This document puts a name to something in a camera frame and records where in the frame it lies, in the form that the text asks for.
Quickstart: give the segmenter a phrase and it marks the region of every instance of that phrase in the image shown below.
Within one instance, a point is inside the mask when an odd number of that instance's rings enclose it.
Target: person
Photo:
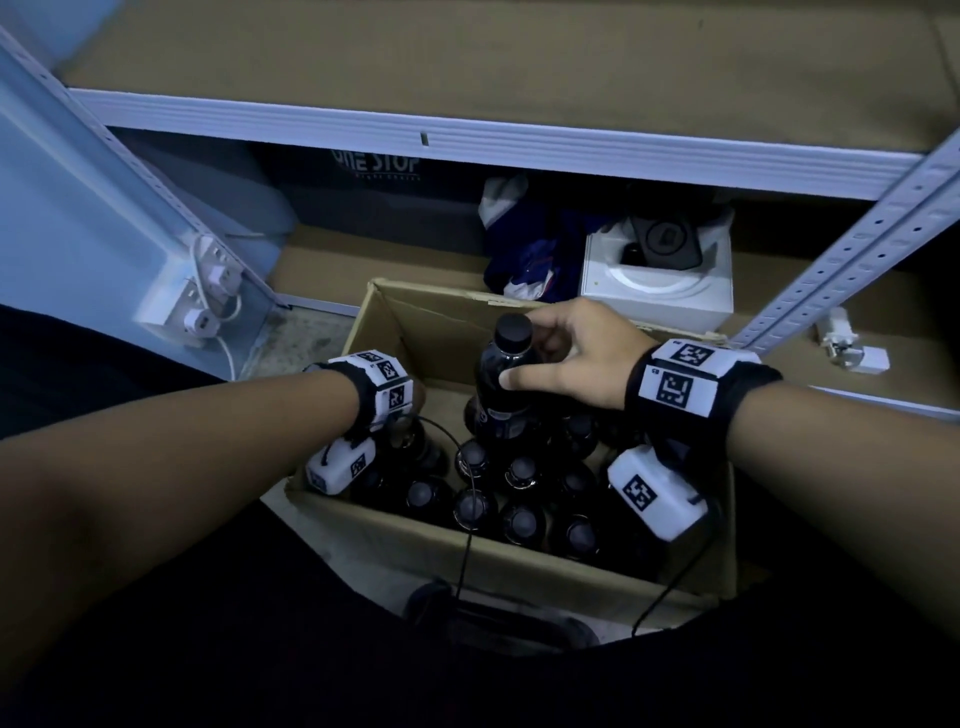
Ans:
[[[600,303],[531,311],[508,389],[623,409],[656,342]],[[838,556],[674,629],[511,660],[430,642],[350,590],[257,499],[348,431],[317,371],[219,384],[0,442],[0,681],[23,725],[582,725],[915,716],[955,679],[960,434],[782,381],[731,461]]]

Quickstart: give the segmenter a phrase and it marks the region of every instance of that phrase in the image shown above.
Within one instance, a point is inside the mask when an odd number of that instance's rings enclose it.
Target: person's right arm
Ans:
[[[504,386],[623,409],[627,378],[653,339],[586,299],[528,316],[554,363],[508,370]],[[741,403],[727,453],[960,638],[960,428],[778,382]]]

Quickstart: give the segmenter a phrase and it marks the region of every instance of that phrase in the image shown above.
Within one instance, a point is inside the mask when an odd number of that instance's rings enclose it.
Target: wall socket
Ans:
[[[243,265],[230,255],[212,235],[197,235],[198,267],[204,279],[204,291],[210,310],[217,318],[223,318],[232,310],[234,296],[243,276]],[[170,255],[156,277],[133,319],[151,333],[172,344],[202,347],[206,339],[187,328],[184,320],[192,309],[204,308],[197,283],[194,280],[193,264],[189,247],[183,255]]]

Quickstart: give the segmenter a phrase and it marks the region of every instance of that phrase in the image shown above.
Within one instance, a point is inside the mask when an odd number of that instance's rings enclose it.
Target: small white box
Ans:
[[[697,229],[703,265],[667,271],[620,265],[623,249],[636,242],[629,219],[587,237],[582,296],[606,303],[633,321],[691,333],[716,331],[733,313],[730,228],[733,210]]]

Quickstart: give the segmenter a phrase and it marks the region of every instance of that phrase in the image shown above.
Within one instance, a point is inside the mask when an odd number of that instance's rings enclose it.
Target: metal shelf frame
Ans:
[[[960,219],[960,131],[921,157],[67,89],[2,27],[0,47],[191,227],[208,234],[213,233],[108,126],[877,200],[731,339],[761,354],[811,326]],[[245,275],[275,302],[293,303],[252,271]]]

